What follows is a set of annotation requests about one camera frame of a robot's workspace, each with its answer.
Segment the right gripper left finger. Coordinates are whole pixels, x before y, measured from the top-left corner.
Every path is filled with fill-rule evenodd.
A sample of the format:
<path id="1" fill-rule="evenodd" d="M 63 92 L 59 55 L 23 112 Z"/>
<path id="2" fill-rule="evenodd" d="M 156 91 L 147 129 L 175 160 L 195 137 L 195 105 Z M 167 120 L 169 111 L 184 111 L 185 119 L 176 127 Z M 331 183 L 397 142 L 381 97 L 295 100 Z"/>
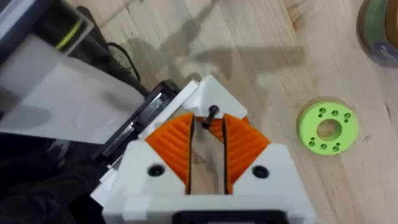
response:
<path id="1" fill-rule="evenodd" d="M 127 145 L 110 199 L 190 195 L 193 113 L 172 118 L 143 140 Z"/>

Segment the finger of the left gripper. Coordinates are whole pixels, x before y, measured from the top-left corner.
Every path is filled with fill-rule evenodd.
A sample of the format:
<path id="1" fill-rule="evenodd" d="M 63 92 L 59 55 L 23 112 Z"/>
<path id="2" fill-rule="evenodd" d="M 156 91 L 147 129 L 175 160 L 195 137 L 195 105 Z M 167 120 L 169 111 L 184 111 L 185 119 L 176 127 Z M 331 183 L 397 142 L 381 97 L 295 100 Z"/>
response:
<path id="1" fill-rule="evenodd" d="M 198 83 L 198 88 L 184 101 L 183 108 L 193 112 L 202 128 L 223 142 L 223 116 L 232 115 L 248 122 L 247 109 L 212 75 Z"/>

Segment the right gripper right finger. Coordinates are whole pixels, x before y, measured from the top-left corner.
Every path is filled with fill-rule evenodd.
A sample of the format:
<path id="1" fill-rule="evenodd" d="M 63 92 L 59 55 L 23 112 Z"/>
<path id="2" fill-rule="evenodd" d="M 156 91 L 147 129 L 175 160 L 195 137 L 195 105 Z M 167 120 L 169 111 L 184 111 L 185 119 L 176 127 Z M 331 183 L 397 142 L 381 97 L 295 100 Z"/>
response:
<path id="1" fill-rule="evenodd" d="M 305 187 L 289 150 L 268 140 L 247 121 L 225 114 L 224 193 L 298 197 Z"/>

